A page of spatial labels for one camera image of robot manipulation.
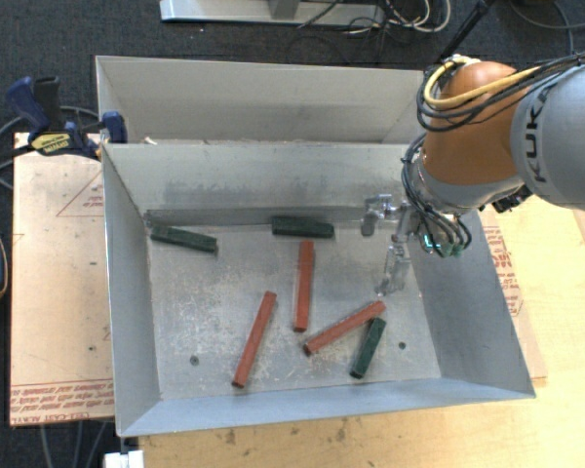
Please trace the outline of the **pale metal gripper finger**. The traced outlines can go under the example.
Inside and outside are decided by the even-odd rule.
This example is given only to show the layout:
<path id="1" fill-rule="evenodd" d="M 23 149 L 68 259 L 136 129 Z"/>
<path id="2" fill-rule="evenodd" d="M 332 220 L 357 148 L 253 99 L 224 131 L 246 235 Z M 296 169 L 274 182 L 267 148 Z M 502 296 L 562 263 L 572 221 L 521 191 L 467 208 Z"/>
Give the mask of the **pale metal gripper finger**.
<path id="1" fill-rule="evenodd" d="M 391 244 L 386 253 L 384 269 L 376 284 L 375 292 L 380 296 L 401 291 L 410 271 L 410 257 L 403 244 Z"/>
<path id="2" fill-rule="evenodd" d="M 392 194 L 376 194 L 367 198 L 361 221 L 362 236 L 372 236 L 377 223 L 383 219 L 394 219 L 398 209 Z"/>

